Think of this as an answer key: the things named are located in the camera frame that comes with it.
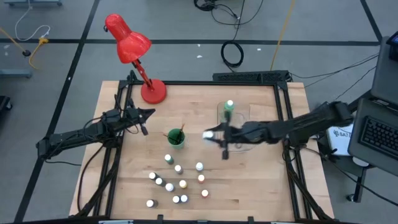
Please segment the wooden tabletop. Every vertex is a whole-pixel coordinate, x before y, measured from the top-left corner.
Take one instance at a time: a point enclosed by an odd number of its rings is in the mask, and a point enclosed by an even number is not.
[[[288,86],[294,116],[308,113],[303,84],[288,83]],[[118,82],[103,82],[95,117],[113,108],[117,87]],[[158,214],[163,214],[165,220],[245,221],[248,216],[253,216],[256,221],[294,220],[281,143],[260,144],[250,151],[231,153],[229,159],[223,161],[221,149],[201,138],[203,130],[217,125],[217,106],[226,100],[233,100],[237,106],[247,108],[252,121],[277,120],[273,87],[169,85],[165,101],[158,105],[145,103],[140,92],[141,86],[134,85],[132,99],[135,105],[143,109],[155,108],[156,112],[147,121],[149,135],[127,132],[124,135],[111,218],[156,219]],[[280,97],[286,118],[282,91]],[[163,134],[180,128],[182,124],[185,124],[186,143],[178,151],[169,146]],[[83,164],[99,147],[100,144],[86,147]],[[313,140],[310,140],[308,147],[318,150]],[[85,172],[82,205],[98,186],[104,152],[103,149],[92,160]],[[172,155],[175,164],[183,167],[182,175],[178,175],[174,166],[164,161],[166,154]],[[202,162],[205,167],[202,172],[206,178],[204,184],[197,182],[197,162]],[[309,192],[326,214],[333,217],[319,156],[302,150],[302,162]],[[156,172],[173,183],[176,191],[170,193],[155,185],[148,178],[150,172]],[[178,186],[182,179],[187,181],[187,189]],[[209,191],[208,198],[201,198],[203,189]],[[297,192],[300,212],[305,217],[302,196]],[[76,194],[77,185],[70,214],[77,212]],[[172,197],[181,194],[188,195],[188,203],[174,204]],[[100,214],[104,213],[107,196],[106,191]],[[149,199],[157,200],[158,207],[147,208],[146,201]]]

